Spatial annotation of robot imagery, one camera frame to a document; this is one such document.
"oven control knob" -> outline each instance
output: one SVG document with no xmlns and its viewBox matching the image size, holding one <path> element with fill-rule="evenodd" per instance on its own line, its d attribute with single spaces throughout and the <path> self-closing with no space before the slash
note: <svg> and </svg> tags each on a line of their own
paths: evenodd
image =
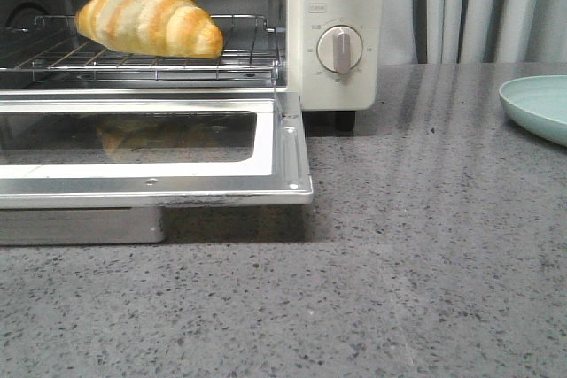
<svg viewBox="0 0 567 378">
<path fill-rule="evenodd" d="M 351 27 L 329 28 L 317 43 L 317 56 L 328 70 L 348 74 L 362 56 L 362 39 Z"/>
</svg>

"plate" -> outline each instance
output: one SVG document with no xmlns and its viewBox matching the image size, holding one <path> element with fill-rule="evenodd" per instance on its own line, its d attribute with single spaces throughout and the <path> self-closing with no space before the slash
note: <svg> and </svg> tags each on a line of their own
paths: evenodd
<svg viewBox="0 0 567 378">
<path fill-rule="evenodd" d="M 508 81 L 500 87 L 500 100 L 518 125 L 567 147 L 567 75 Z"/>
</svg>

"granite countertop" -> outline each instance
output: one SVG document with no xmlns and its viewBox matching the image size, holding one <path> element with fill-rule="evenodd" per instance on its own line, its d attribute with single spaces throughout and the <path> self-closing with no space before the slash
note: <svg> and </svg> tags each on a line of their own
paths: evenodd
<svg viewBox="0 0 567 378">
<path fill-rule="evenodd" d="M 0 376 L 564 378 L 567 149 L 498 100 L 552 73 L 384 67 L 351 135 L 306 114 L 311 205 L 1 249 Z"/>
</svg>

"control panel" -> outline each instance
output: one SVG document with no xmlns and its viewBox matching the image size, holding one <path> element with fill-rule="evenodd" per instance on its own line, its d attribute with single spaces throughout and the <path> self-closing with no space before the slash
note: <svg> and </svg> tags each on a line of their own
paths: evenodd
<svg viewBox="0 0 567 378">
<path fill-rule="evenodd" d="M 288 81 L 303 109 L 374 103 L 381 12 L 382 0 L 288 0 Z"/>
</svg>

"open oven door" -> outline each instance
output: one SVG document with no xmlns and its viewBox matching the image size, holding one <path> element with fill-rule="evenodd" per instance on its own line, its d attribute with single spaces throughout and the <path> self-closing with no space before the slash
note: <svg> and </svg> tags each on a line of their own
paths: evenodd
<svg viewBox="0 0 567 378">
<path fill-rule="evenodd" d="M 163 207 L 312 197 L 294 93 L 25 89 L 0 99 L 0 245 L 157 242 Z"/>
</svg>

